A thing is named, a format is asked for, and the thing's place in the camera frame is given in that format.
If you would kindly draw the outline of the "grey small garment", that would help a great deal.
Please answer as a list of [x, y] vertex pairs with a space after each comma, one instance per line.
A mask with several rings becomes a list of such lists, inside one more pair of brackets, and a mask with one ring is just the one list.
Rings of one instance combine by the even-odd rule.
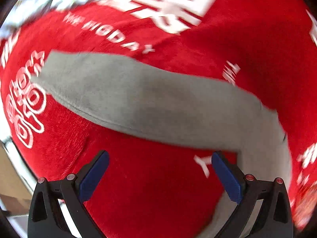
[[33, 82], [92, 124], [110, 167], [89, 210], [108, 237], [212, 237], [234, 210], [211, 167], [225, 150], [257, 178], [292, 180], [277, 112], [223, 81], [122, 55], [49, 54]]

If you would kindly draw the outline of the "red printed bedspread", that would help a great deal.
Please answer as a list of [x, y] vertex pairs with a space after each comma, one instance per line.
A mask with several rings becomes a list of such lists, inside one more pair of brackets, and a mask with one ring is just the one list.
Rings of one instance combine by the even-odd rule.
[[[287, 134], [293, 237], [316, 237], [316, 9], [305, 0], [98, 0], [51, 10], [1, 39], [1, 107], [35, 187], [108, 152], [94, 150], [87, 119], [33, 82], [53, 51], [122, 55], [252, 93], [277, 112]], [[233, 152], [213, 150], [211, 158], [215, 152], [239, 167]], [[89, 204], [109, 167], [84, 202], [99, 228]]]

